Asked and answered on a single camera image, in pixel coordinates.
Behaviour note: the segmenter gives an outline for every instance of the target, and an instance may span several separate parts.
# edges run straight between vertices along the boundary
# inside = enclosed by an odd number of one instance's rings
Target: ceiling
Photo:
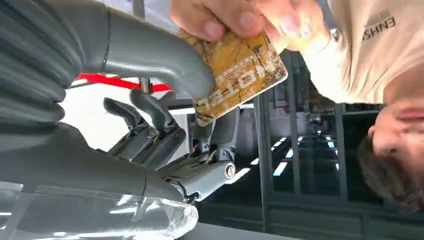
[[[111,7],[124,11],[126,13],[133,13],[133,0],[97,0],[103,2]],[[169,17],[169,9],[171,7],[171,0],[144,0],[145,15],[147,21],[167,29],[171,32],[178,30],[177,26]]]

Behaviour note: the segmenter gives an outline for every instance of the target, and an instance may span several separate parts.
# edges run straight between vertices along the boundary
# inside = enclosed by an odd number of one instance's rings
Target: transparent plastic cover
[[[11,240],[174,240],[199,218],[182,202],[51,186],[27,193],[0,185],[0,212],[0,237]]]

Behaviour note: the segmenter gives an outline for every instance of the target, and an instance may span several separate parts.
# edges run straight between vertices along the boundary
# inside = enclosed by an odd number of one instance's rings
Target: man's ear
[[[374,125],[372,125],[369,129],[368,129],[368,138],[372,138],[374,136],[374,132],[376,130],[376,127]]]

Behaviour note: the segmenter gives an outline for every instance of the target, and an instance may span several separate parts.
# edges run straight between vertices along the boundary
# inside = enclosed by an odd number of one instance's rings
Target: screw
[[[149,139],[152,139],[152,138],[156,137],[157,135],[158,135],[158,132],[153,127],[149,127],[149,129],[147,129],[147,131],[146,131],[146,136]]]
[[[180,128],[177,131],[175,131],[174,136],[176,138],[180,138],[180,139],[185,138],[186,137],[186,131],[184,131],[183,129]]]
[[[225,166],[225,177],[227,179],[232,179],[235,174],[236,174],[236,166],[234,166],[233,163],[228,163],[227,166]]]

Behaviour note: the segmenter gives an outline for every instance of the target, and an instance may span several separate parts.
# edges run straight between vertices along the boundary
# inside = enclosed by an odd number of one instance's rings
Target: robotic arm
[[[0,239],[137,240],[144,230],[177,238],[193,228],[197,212],[183,202],[222,185],[231,158],[194,151],[163,167],[183,132],[138,92],[131,100],[152,115],[155,128],[106,100],[130,127],[109,153],[91,149],[76,128],[59,122],[65,113],[58,103],[81,72],[157,77],[192,98],[206,97],[215,79],[196,51],[92,0],[3,0],[0,25],[0,208],[9,211],[0,216]],[[232,148],[222,149],[216,152],[225,156]],[[213,187],[196,185],[212,172],[220,177]]]

